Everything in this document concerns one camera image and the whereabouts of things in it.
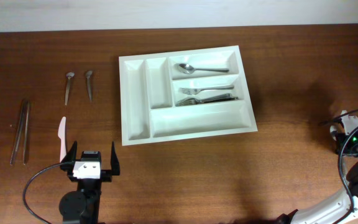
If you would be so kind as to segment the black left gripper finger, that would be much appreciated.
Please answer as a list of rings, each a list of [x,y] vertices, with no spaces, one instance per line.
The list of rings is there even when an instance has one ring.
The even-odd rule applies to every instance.
[[[60,164],[61,170],[73,170],[76,162],[76,152],[77,152],[77,141],[75,141],[67,152],[66,156],[62,159]]]
[[[111,145],[111,175],[120,175],[120,164],[116,154],[116,148],[114,142]]]

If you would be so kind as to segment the small steel teaspoon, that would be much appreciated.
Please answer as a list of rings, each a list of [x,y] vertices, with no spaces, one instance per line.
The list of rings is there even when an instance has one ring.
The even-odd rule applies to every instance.
[[[65,88],[65,106],[68,105],[68,99],[69,99],[69,94],[70,94],[70,86],[71,86],[71,79],[74,76],[75,76],[74,72],[68,72],[66,74],[67,83],[66,83],[66,88]]]
[[[88,98],[89,101],[92,102],[93,100],[93,94],[92,94],[92,87],[91,87],[91,77],[92,77],[93,71],[92,70],[88,70],[85,73],[85,77],[86,77],[86,85],[87,85],[87,92],[88,92]]]

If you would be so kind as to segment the black handled fork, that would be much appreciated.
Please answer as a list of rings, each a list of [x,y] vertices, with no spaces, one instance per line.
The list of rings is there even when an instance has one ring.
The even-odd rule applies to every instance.
[[[238,100],[237,96],[233,96],[231,93],[225,93],[222,95],[217,95],[209,98],[195,98],[195,97],[188,97],[182,99],[176,103],[176,106],[190,106],[190,105],[200,105],[205,103],[215,103],[220,101],[232,101]]]

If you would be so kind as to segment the steel fork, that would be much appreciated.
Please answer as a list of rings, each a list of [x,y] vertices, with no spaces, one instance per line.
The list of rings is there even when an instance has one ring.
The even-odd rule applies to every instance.
[[[213,87],[205,87],[205,88],[179,88],[179,91],[186,95],[197,95],[202,91],[210,91],[210,90],[233,90],[234,85],[225,85],[225,86],[213,86]]]

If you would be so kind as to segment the steel tablespoon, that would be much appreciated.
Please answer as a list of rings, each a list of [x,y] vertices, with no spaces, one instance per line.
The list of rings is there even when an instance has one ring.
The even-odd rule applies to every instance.
[[[330,132],[331,137],[336,141],[337,140],[336,135],[338,133],[337,127],[335,125],[331,125],[329,132]]]
[[[176,64],[176,68],[185,74],[193,74],[196,71],[206,71],[206,72],[221,72],[227,73],[229,72],[228,68],[195,68],[188,63],[178,63]]]

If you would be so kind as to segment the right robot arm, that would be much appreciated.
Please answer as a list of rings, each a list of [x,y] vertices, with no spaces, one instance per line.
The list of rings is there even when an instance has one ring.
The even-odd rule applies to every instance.
[[[357,110],[341,114],[320,125],[330,124],[336,143],[337,168],[342,188],[312,207],[281,214],[274,223],[325,224],[348,223],[358,219],[358,117]]]

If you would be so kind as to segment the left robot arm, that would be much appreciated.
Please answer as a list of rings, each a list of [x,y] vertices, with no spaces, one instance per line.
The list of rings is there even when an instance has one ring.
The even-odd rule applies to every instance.
[[[111,146],[110,169],[102,168],[99,151],[83,151],[76,158],[77,142],[74,142],[65,157],[61,159],[60,169],[67,173],[70,181],[77,183],[74,191],[65,194],[59,203],[63,224],[97,224],[101,186],[111,182],[121,173],[115,145]]]

